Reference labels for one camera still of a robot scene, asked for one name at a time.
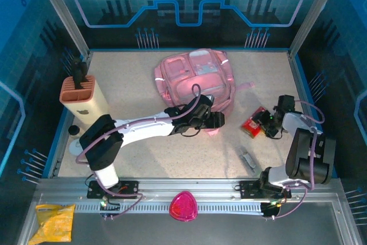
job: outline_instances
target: pink triangular object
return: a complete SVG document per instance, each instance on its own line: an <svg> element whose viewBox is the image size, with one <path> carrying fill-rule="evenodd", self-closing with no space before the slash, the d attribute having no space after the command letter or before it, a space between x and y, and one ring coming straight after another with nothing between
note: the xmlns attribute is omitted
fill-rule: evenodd
<svg viewBox="0 0 367 245"><path fill-rule="evenodd" d="M191 221L197 217L197 203L190 192L181 192L173 198L170 205L170 215L179 221Z"/></svg>

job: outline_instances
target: speckled tabletop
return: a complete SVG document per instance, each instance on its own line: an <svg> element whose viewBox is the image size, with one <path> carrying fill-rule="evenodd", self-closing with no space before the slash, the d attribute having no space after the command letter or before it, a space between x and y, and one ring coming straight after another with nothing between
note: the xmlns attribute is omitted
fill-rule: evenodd
<svg viewBox="0 0 367 245"><path fill-rule="evenodd" d="M134 119L163 111L153 70L159 62L178 52L94 52L89 75L94 75L110 105L114 119ZM247 151L260 170L283 164L292 137L271 140L263 134L255 139L240 130L240 125L259 107L272 109L280 95L298 98L286 53L231 52L235 82L253 81L254 88L236 92L235 109L226 118L219 134L201 132L192 138L181 135L154 137L129 144L115 159L121 177L236 178L255 176L239 155ZM90 169L75 163L65 151L60 177L89 175Z"/></svg>

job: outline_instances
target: glass panel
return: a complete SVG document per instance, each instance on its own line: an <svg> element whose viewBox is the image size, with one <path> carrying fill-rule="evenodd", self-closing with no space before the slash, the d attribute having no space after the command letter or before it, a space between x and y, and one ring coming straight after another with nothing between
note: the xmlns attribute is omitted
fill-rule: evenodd
<svg viewBox="0 0 367 245"><path fill-rule="evenodd" d="M289 47L313 0L65 0L90 48Z"/></svg>
<svg viewBox="0 0 367 245"><path fill-rule="evenodd" d="M0 221L6 225L0 236L2 244L16 244L36 186L31 181L45 163L25 150L48 156L63 111L58 95L68 55L80 53L48 0L0 3Z"/></svg>
<svg viewBox="0 0 367 245"><path fill-rule="evenodd" d="M313 101L323 110L323 130L335 136L335 168L346 192L366 193L367 9L366 0L328 0L299 51ZM365 210L354 197L351 207ZM354 215L356 223L365 213ZM361 225L366 238L366 226Z"/></svg>

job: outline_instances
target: white cylinder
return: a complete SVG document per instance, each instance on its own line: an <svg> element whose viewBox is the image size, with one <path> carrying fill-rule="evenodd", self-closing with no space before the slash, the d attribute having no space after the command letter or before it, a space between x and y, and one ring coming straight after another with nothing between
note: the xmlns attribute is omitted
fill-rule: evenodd
<svg viewBox="0 0 367 245"><path fill-rule="evenodd" d="M96 170L95 173L97 174L99 181L106 189L109 189L119 182L119 177L116 174L113 163L104 169Z"/></svg>

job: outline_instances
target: yellow plastic bag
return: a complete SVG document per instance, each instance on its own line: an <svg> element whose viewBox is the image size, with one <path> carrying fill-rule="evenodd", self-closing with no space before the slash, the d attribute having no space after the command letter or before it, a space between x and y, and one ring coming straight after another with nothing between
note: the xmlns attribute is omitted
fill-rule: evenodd
<svg viewBox="0 0 367 245"><path fill-rule="evenodd" d="M75 204L67 207L60 205L36 206L40 228L28 245L42 242L71 242Z"/></svg>

